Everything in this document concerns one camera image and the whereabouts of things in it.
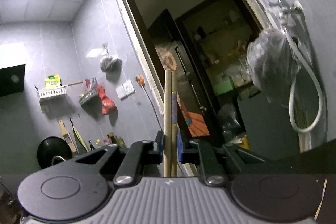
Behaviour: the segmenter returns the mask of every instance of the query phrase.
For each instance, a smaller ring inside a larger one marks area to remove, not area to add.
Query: white basket
[[[66,86],[67,85],[61,85],[51,90],[39,90],[38,96],[40,98],[40,102],[66,95],[67,94],[67,90],[65,89]]]

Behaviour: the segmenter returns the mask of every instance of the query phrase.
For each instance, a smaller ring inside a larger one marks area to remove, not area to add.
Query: red plastic bag
[[[97,85],[97,91],[101,99],[102,109],[101,113],[104,115],[109,114],[113,109],[115,109],[115,103],[107,97],[105,93],[105,88],[102,85]]]

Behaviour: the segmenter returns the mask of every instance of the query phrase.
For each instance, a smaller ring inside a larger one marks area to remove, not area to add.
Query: white hose
[[[295,95],[296,77],[294,78],[292,86],[291,86],[290,95],[289,95],[289,119],[291,121],[291,125],[292,125],[293,129],[296,132],[298,132],[298,133],[308,133],[317,125],[317,123],[319,122],[319,120],[321,118],[322,107],[323,107],[323,94],[322,94],[320,83],[318,82],[313,70],[310,68],[309,64],[307,63],[305,58],[300,53],[299,49],[295,45],[290,33],[288,32],[288,30],[286,28],[285,28],[285,33],[286,33],[286,38],[288,40],[288,43],[289,43],[290,47],[292,48],[294,54],[296,55],[296,57],[298,58],[299,62],[302,64],[302,66],[306,69],[310,78],[313,80],[316,91],[317,91],[317,94],[318,94],[318,97],[319,97],[319,110],[318,110],[316,118],[314,119],[312,124],[310,126],[308,126],[307,128],[298,128],[298,126],[295,122],[295,117],[294,117],[294,95]]]

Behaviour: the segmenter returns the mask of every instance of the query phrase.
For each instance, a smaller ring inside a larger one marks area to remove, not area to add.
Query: yellow package
[[[59,75],[50,75],[44,81],[45,81],[45,87],[47,89],[53,89],[61,85],[61,79]]]

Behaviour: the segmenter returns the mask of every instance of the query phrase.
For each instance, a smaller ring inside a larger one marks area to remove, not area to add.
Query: range hood
[[[0,97],[24,90],[25,69],[23,43],[0,45]]]

